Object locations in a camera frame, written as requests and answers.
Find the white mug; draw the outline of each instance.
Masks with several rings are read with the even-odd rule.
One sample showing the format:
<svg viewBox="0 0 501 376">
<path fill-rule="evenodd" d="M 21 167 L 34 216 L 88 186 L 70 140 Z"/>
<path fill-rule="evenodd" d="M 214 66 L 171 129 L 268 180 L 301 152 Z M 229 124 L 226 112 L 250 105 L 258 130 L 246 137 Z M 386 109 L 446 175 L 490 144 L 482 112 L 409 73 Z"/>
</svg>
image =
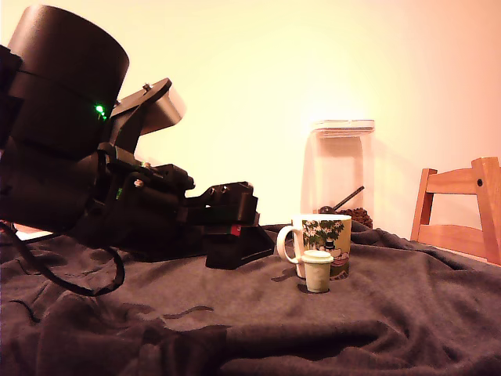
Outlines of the white mug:
<svg viewBox="0 0 501 376">
<path fill-rule="evenodd" d="M 294 258 L 289 257 L 285 249 L 285 238 L 291 231 L 294 238 Z M 334 257 L 330 275 L 340 277 L 341 274 L 348 275 L 350 239 L 350 215 L 300 214 L 293 217 L 292 226 L 285 226 L 280 230 L 276 249 L 280 258 L 296 265 L 300 278 L 305 278 L 305 265 L 301 261 L 305 251 L 328 251 Z"/>
</svg>

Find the small cup with lid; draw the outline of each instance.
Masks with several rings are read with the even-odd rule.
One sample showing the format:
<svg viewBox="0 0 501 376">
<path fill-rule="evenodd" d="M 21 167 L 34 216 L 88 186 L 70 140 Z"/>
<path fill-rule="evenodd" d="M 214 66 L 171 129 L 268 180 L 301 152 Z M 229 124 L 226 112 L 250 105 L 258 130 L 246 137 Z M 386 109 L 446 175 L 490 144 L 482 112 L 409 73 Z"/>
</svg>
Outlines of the small cup with lid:
<svg viewBox="0 0 501 376">
<path fill-rule="evenodd" d="M 301 256 L 305 264 L 306 288 L 310 292 L 329 290 L 330 263 L 334 257 L 325 251 L 308 250 Z"/>
</svg>

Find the red label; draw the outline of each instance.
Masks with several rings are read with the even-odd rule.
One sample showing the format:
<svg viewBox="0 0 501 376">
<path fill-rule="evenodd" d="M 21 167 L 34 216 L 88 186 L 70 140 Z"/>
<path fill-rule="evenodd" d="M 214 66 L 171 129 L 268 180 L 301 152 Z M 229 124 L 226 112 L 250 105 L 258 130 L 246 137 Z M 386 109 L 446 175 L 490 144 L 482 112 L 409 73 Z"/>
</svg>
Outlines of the red label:
<svg viewBox="0 0 501 376">
<path fill-rule="evenodd" d="M 239 237 L 240 231 L 242 231 L 241 225 L 233 225 L 230 233 Z"/>
</svg>

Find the mug handle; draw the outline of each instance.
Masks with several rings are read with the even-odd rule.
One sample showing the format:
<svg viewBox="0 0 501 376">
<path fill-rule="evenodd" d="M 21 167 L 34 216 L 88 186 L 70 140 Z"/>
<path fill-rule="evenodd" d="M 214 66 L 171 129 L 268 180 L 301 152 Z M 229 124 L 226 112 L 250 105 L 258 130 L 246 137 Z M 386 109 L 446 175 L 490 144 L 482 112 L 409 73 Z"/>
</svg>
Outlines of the mug handle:
<svg viewBox="0 0 501 376">
<path fill-rule="evenodd" d="M 290 258 L 285 250 L 285 238 L 287 234 L 292 231 L 294 233 L 294 242 L 300 241 L 298 238 L 301 235 L 303 229 L 296 228 L 294 226 L 285 226 L 279 231 L 279 235 L 276 238 L 276 250 L 279 252 L 280 258 L 292 262 L 293 264 L 299 264 L 301 262 L 301 253 L 298 255 L 296 253 L 295 258 Z M 294 250 L 298 249 L 299 244 L 294 246 Z"/>
</svg>

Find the coffee beans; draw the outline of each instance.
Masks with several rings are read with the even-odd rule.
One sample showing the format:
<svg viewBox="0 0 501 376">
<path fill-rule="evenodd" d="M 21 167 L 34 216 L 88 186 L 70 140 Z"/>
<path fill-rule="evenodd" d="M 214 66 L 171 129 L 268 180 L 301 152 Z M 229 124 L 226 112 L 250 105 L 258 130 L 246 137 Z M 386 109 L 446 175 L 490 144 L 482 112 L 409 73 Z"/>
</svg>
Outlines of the coffee beans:
<svg viewBox="0 0 501 376">
<path fill-rule="evenodd" d="M 373 228 L 373 220 L 370 218 L 367 210 L 364 208 L 356 208 L 356 209 L 346 209 L 346 210 L 338 210 L 334 211 L 330 206 L 322 206 L 319 209 L 319 214 L 343 214 L 350 215 L 351 219 L 357 221 L 370 229 Z"/>
</svg>

